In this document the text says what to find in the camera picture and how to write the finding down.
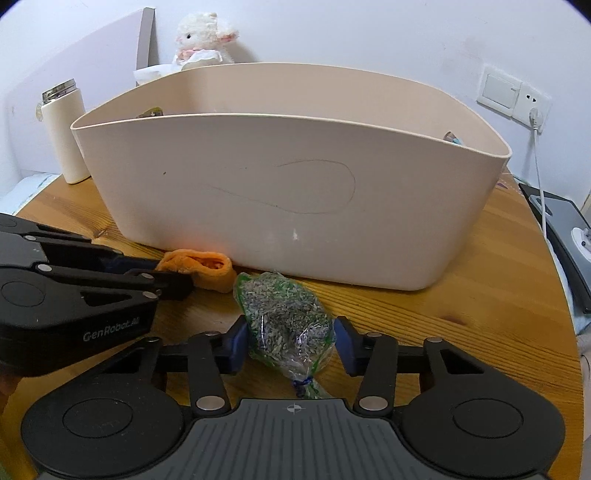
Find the beige plastic storage bin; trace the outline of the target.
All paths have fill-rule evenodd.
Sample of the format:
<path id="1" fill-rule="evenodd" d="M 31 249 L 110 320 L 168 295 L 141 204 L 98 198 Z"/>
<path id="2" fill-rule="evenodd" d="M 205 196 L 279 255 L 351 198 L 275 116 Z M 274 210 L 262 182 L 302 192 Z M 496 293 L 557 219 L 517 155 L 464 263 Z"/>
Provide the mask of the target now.
<path id="1" fill-rule="evenodd" d="M 164 115 L 138 118 L 152 107 Z M 512 155 L 442 90 L 297 63 L 175 73 L 71 130 L 131 241 L 408 291 L 442 277 Z M 463 144 L 445 141 L 448 131 Z"/>

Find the grey laptop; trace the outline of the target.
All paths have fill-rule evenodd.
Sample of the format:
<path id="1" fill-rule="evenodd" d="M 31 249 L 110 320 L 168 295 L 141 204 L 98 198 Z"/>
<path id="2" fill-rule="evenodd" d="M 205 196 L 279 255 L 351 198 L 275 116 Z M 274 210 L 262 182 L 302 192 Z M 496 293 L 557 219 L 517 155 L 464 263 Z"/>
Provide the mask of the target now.
<path id="1" fill-rule="evenodd" d="M 590 229 L 590 225 L 571 200 L 552 193 L 544 196 L 547 236 L 565 271 L 573 297 L 580 308 L 589 313 L 591 266 L 577 251 L 571 230 L 574 227 Z"/>

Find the white plush lamb toy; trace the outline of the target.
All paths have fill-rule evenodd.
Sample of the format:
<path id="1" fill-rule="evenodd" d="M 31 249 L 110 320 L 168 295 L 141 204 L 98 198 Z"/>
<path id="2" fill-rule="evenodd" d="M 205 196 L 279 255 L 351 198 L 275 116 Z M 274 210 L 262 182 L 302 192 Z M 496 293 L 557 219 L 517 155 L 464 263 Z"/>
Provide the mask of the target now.
<path id="1" fill-rule="evenodd" d="M 190 62 L 207 61 L 232 64 L 228 44 L 238 39 L 238 30 L 215 12 L 189 13 L 176 30 L 176 52 L 172 63 L 183 67 Z"/>

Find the dried herb sachet bag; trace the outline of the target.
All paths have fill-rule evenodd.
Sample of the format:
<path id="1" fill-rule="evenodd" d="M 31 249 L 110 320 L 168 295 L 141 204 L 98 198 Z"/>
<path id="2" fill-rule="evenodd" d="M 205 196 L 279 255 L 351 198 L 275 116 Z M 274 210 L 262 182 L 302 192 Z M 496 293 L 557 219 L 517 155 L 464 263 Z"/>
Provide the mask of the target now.
<path id="1" fill-rule="evenodd" d="M 329 399 L 318 383 L 335 346 L 332 314 L 301 283 L 276 272 L 240 273 L 233 296 L 249 325 L 249 354 L 290 380 L 301 399 Z"/>

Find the orange fabric pouch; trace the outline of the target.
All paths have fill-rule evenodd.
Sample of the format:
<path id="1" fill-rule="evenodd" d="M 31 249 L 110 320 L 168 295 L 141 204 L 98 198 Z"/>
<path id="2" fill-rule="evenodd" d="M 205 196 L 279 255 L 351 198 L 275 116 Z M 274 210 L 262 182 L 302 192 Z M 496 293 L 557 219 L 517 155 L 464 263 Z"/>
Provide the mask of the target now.
<path id="1" fill-rule="evenodd" d="M 177 249 L 166 252 L 156 266 L 158 272 L 190 275 L 198 289 L 228 294 L 238 276 L 231 259 L 218 252 Z"/>

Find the blue white patterned packet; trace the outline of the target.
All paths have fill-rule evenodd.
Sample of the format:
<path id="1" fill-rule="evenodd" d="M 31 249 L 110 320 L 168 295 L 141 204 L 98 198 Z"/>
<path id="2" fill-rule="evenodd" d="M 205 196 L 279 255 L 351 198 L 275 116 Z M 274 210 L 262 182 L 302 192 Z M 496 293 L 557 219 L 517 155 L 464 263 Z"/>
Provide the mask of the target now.
<path id="1" fill-rule="evenodd" d="M 452 131 L 448 131 L 445 135 L 444 135 L 444 140 L 450 143 L 454 143 L 457 145 L 462 145 L 463 141 L 456 136 Z"/>

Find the gold tissue pack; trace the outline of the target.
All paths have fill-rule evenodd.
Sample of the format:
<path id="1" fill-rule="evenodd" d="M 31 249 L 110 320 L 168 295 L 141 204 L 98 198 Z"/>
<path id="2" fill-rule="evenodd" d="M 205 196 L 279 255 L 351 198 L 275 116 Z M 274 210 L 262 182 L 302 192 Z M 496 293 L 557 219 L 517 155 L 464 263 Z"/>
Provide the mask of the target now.
<path id="1" fill-rule="evenodd" d="M 137 85 L 143 85 L 162 77 L 203 66 L 222 64 L 222 55 L 218 50 L 191 51 L 186 59 L 178 56 L 169 64 L 158 64 L 135 70 L 133 76 Z"/>

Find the white thermos bottle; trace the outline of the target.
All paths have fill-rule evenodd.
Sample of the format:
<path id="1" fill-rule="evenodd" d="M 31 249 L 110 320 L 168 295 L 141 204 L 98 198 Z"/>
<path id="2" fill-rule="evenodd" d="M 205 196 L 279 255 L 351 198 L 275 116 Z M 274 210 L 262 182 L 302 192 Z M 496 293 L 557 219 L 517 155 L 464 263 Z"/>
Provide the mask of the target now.
<path id="1" fill-rule="evenodd" d="M 71 131 L 71 125 L 85 114 L 76 81 L 69 79 L 44 91 L 40 112 L 64 180 L 68 184 L 77 184 L 89 178 L 90 173 Z"/>

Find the white phone stand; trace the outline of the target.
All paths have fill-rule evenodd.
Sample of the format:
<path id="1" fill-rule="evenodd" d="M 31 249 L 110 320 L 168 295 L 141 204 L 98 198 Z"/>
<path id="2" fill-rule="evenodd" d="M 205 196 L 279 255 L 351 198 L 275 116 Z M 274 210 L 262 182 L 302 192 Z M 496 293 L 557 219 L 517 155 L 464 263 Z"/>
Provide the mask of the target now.
<path id="1" fill-rule="evenodd" d="M 574 227 L 571 230 L 571 237 L 577 251 L 585 258 L 587 262 L 591 262 L 590 229 L 581 229 L 579 227 Z"/>

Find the white wall switch socket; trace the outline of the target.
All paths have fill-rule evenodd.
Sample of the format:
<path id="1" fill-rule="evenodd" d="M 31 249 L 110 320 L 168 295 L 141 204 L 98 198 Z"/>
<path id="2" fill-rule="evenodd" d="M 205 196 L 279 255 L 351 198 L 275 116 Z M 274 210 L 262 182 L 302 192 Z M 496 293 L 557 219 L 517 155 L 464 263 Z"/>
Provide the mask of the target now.
<path id="1" fill-rule="evenodd" d="M 491 65 L 483 68 L 477 103 L 527 128 L 532 127 L 530 112 L 534 110 L 539 133 L 543 132 L 552 108 L 549 95 Z"/>

